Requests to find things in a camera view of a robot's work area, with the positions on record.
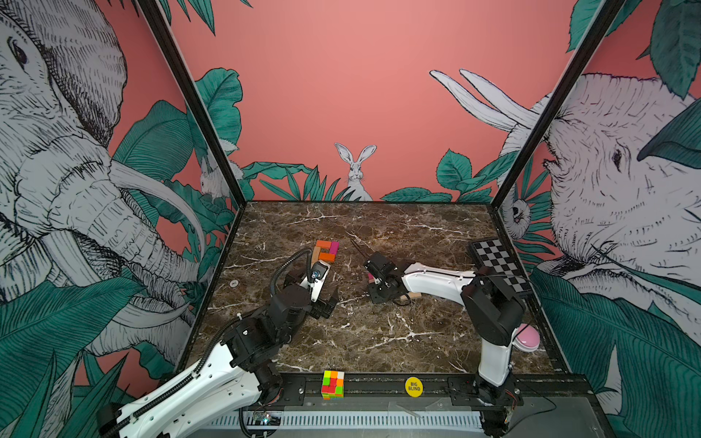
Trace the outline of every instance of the elephant eye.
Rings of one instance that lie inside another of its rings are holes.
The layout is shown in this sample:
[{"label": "elephant eye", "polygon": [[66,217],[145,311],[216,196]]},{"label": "elephant eye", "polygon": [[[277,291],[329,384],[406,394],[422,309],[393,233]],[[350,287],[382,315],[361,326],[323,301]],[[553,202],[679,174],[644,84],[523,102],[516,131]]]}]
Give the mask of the elephant eye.
[{"label": "elephant eye", "polygon": [[25,65],[27,64],[27,54],[25,51],[17,45],[17,41],[12,39],[12,37],[7,40],[7,45],[10,47],[10,50],[15,56],[17,62],[19,62],[22,69],[24,69]]},{"label": "elephant eye", "polygon": [[611,159],[613,160],[613,164],[615,164],[615,168],[618,169],[620,172],[620,159],[623,157],[623,154],[621,154],[619,149],[616,149],[615,152],[613,153],[613,157]]}]

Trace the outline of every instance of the rabbit illustration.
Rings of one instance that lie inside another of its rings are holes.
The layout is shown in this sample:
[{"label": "rabbit illustration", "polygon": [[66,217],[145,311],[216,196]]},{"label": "rabbit illustration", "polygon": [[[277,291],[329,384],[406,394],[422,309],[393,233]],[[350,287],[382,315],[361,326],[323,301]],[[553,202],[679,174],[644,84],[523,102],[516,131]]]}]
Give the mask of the rabbit illustration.
[{"label": "rabbit illustration", "polygon": [[339,150],[341,160],[350,164],[350,172],[348,172],[348,187],[350,187],[350,189],[353,191],[353,194],[350,195],[350,200],[372,200],[372,197],[362,186],[361,181],[363,175],[362,170],[360,170],[360,165],[363,161],[367,160],[373,153],[375,153],[377,146],[373,144],[363,149],[358,157],[358,161],[353,161],[351,151],[349,151],[343,144],[336,143],[336,149]]}]

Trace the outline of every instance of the checkerboard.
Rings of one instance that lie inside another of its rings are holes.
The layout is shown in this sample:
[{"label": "checkerboard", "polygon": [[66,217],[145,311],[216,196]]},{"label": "checkerboard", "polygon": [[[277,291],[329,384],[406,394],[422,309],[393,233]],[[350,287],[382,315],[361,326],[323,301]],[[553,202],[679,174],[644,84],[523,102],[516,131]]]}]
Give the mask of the checkerboard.
[{"label": "checkerboard", "polygon": [[[497,274],[525,277],[516,261],[498,238],[470,242],[470,249],[477,256],[478,260],[476,262],[479,265],[491,266]],[[531,286],[523,278],[506,277],[504,281],[513,286],[514,290],[519,294],[531,291]]]}]

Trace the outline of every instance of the robotic arm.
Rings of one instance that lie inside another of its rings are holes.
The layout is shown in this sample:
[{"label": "robotic arm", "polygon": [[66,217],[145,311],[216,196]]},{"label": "robotic arm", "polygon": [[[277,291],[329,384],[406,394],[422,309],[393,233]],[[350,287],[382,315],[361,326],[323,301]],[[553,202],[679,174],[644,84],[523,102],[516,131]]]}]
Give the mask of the robotic arm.
[{"label": "robotic arm", "polygon": [[420,292],[465,306],[482,338],[479,376],[470,390],[484,406],[503,407],[482,412],[485,433],[495,437],[506,433],[513,403],[523,403],[510,367],[511,345],[525,310],[514,289],[488,266],[478,271],[448,271],[413,261],[394,264],[379,252],[366,260],[365,268],[375,277],[368,286],[373,303]]},{"label": "robotic arm", "polygon": [[101,436],[185,437],[234,409],[276,401],[283,382],[271,358],[290,343],[308,314],[328,318],[338,302],[338,290],[329,301],[318,299],[329,272],[323,261],[311,269],[307,265],[298,282],[288,275],[283,290],[275,290],[282,271],[307,253],[296,253],[275,271],[270,302],[222,327],[202,359],[139,400],[106,406],[98,414]]}]

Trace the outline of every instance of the rabbit ear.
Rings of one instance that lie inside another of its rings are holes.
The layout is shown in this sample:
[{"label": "rabbit ear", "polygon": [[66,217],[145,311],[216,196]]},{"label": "rabbit ear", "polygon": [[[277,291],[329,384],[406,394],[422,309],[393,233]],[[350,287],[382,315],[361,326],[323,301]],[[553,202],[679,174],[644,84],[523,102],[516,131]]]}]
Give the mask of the rabbit ear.
[{"label": "rabbit ear", "polygon": [[353,164],[353,154],[351,151],[348,150],[347,147],[345,147],[343,144],[336,143],[336,149],[339,150],[339,155],[341,156],[341,160],[345,161],[348,164]]},{"label": "rabbit ear", "polygon": [[375,153],[376,150],[377,150],[377,146],[375,146],[374,144],[371,144],[370,146],[367,146],[367,147],[366,147],[365,149],[363,149],[362,152],[360,153],[360,156],[358,157],[358,162],[359,162],[359,163],[362,163],[363,161],[367,160],[368,158],[370,158],[370,156],[371,156],[373,153]]}]

